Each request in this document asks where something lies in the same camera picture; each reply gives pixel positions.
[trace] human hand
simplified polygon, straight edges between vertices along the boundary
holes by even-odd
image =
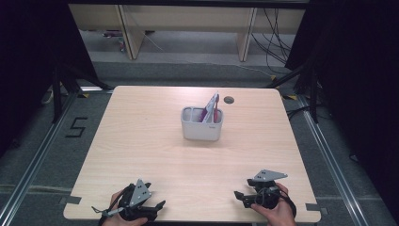
[[[118,197],[118,195],[121,192],[122,191],[117,192],[117,193],[112,195],[110,204],[112,204],[114,202],[114,200]],[[117,204],[112,206],[112,209],[113,210],[117,209]],[[105,220],[105,222],[103,223],[103,226],[141,226],[141,225],[147,223],[147,221],[148,221],[147,218],[137,218],[137,219],[135,219],[133,221],[126,221],[120,216],[120,214],[116,214],[116,215],[114,215],[111,218],[107,218]]]
[[[276,183],[282,191],[281,195],[287,197],[288,188],[280,183]],[[293,210],[291,206],[283,199],[279,198],[279,203],[274,209],[266,209],[259,204],[252,204],[250,206],[253,210],[267,218],[268,226],[295,226]]]

